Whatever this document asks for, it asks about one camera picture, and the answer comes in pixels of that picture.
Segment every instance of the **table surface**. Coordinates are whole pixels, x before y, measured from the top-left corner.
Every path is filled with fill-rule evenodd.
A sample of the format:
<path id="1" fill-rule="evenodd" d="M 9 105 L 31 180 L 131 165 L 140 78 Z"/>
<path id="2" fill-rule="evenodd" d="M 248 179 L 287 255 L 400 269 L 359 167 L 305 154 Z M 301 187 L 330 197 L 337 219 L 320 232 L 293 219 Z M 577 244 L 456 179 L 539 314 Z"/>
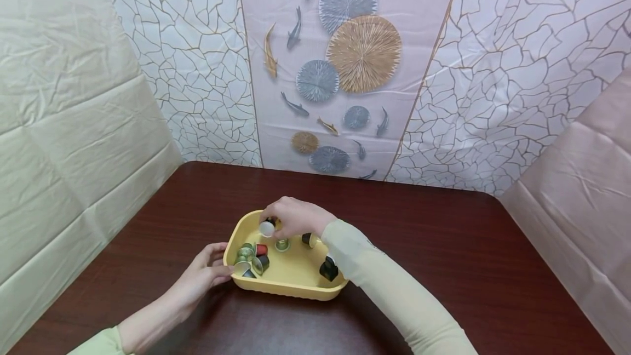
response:
<path id="1" fill-rule="evenodd" d="M 187 163 L 10 354 L 65 354 L 148 304 L 207 243 L 281 196 L 359 227 L 451 312 L 480 354 L 611 354 L 503 206 L 478 192 Z M 329 302 L 228 283 L 150 354 L 406 354 L 349 284 Z"/>

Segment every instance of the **person's right hand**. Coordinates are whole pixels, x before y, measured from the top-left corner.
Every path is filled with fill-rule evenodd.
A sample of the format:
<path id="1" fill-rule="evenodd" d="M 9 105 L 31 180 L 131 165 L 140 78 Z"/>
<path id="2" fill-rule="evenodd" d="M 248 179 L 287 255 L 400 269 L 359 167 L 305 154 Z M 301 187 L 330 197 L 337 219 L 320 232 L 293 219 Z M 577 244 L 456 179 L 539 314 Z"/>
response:
<path id="1" fill-rule="evenodd" d="M 304 233 L 314 233 L 321 238 L 324 228 L 337 219 L 322 207 L 287 196 L 267 206 L 261 213 L 261 222 L 271 217 L 277 217 L 282 223 L 274 233 L 277 239 Z"/>

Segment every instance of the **person's left hand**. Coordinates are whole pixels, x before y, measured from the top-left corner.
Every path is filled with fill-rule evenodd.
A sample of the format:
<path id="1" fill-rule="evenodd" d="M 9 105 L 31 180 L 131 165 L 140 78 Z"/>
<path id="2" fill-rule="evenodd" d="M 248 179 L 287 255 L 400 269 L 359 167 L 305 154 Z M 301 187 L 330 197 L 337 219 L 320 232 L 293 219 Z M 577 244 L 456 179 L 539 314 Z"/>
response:
<path id="1" fill-rule="evenodd" d="M 223 265 L 226 246 L 228 243 L 208 244 L 164 294 L 182 320 L 190 317 L 209 289 L 230 280 L 234 268 Z"/>

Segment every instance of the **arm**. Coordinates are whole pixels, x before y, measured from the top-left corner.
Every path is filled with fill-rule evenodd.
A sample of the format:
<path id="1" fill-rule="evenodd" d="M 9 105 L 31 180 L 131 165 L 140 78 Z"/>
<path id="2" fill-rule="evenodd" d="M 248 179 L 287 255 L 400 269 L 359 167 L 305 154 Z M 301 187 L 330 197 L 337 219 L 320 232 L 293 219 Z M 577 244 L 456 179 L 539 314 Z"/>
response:
<path id="1" fill-rule="evenodd" d="M 191 316 L 212 287 L 230 280 L 233 268 L 223 266 L 227 243 L 209 244 L 165 294 L 106 329 L 68 355 L 133 355 L 149 350 L 167 333 Z"/>
<path id="2" fill-rule="evenodd" d="M 87 342 L 76 347 L 68 355 L 131 355 L 122 349 L 118 328 L 100 331 Z"/>
<path id="3" fill-rule="evenodd" d="M 477 354 L 449 312 L 414 277 L 375 248 L 356 227 L 327 210 L 283 197 L 267 206 L 261 220 L 281 221 L 275 238 L 315 233 L 344 276 L 360 287 L 394 323 L 414 354 Z"/>
<path id="4" fill-rule="evenodd" d="M 477 354 L 443 305 L 356 227 L 336 220 L 321 238 L 344 276 L 394 323 L 414 354 Z"/>

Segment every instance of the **gold border line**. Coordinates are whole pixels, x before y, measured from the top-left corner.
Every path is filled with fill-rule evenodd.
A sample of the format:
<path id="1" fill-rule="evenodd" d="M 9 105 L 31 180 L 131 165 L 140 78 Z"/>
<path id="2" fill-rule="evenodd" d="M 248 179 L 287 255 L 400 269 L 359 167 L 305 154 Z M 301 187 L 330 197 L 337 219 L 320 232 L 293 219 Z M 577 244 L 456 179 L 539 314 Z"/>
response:
<path id="1" fill-rule="evenodd" d="M 403 138 L 405 138 L 406 131 L 408 129 L 408 126 L 410 126 L 410 121 L 412 119 L 412 115 L 414 114 L 414 109 L 416 108 L 416 104 L 418 103 L 418 100 L 421 97 L 421 90 L 423 90 L 423 86 L 425 86 L 427 73 L 430 70 L 433 57 L 436 55 L 436 51 L 438 50 L 438 43 L 440 41 L 440 35 L 443 34 L 443 29 L 445 28 L 445 25 L 447 24 L 447 19 L 449 17 L 449 13 L 451 12 L 451 5 L 453 4 L 453 2 L 454 0 L 449 0 L 449 5 L 447 6 L 447 10 L 445 11 L 445 17 L 443 18 L 443 25 L 440 27 L 438 31 L 438 35 L 436 36 L 436 42 L 434 42 L 432 55 L 430 56 L 430 59 L 427 61 L 427 68 L 425 68 L 425 73 L 423 74 L 423 80 L 421 81 L 421 85 L 418 88 L 418 93 L 416 93 L 416 99 L 414 100 L 414 104 L 412 105 L 412 109 L 410 110 L 410 116 L 408 117 L 408 122 L 406 123 L 405 128 L 403 128 L 403 134 L 401 135 L 401 140 L 399 140 L 399 147 L 397 147 L 394 153 L 393 163 L 390 164 L 390 168 L 388 169 L 386 176 L 383 177 L 383 182 L 386 182 L 386 178 L 390 175 L 390 172 L 393 170 L 394 162 L 398 158 L 398 152 L 399 150 L 401 150 L 401 147 L 403 146 Z"/>
<path id="2" fill-rule="evenodd" d="M 252 58 L 250 57 L 250 44 L 248 43 L 248 23 L 245 22 L 245 5 L 243 0 L 241 1 L 241 11 L 243 11 L 243 30 L 245 33 L 245 48 L 248 50 L 248 68 L 250 69 L 250 89 L 252 91 L 252 105 L 254 107 L 254 126 L 256 126 L 256 142 L 259 145 L 259 157 L 261 157 L 261 168 L 265 168 L 263 163 L 263 152 L 261 150 L 261 135 L 259 135 L 259 120 L 256 115 L 256 100 L 254 99 L 254 78 L 252 76 Z"/>

